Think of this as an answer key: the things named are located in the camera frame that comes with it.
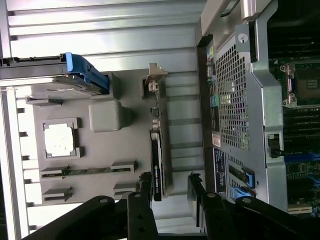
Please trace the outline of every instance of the gray metal wall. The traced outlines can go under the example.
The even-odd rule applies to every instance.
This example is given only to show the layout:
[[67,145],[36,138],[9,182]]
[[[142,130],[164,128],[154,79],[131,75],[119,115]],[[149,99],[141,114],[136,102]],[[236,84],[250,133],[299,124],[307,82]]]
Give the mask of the gray metal wall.
[[[205,0],[7,0],[6,18],[5,0],[0,0],[4,57],[72,52],[86,57],[99,71],[146,69],[148,63],[158,63],[169,72],[166,85],[170,96],[168,115],[173,175],[174,184],[181,187],[163,202],[153,203],[160,232],[197,231],[185,193],[190,171],[204,174],[194,27],[205,3]],[[32,121],[30,111],[26,113]],[[28,128],[26,124],[21,126],[23,122],[19,121],[19,128]],[[20,139],[23,155],[34,152],[26,145],[28,142],[32,139]],[[24,178],[30,180],[25,185],[29,207],[20,207],[19,211],[24,209],[28,213],[28,225],[32,226],[29,230],[78,206],[78,203],[38,205],[41,202],[36,162],[22,161]],[[21,173],[21,169],[8,171]]]

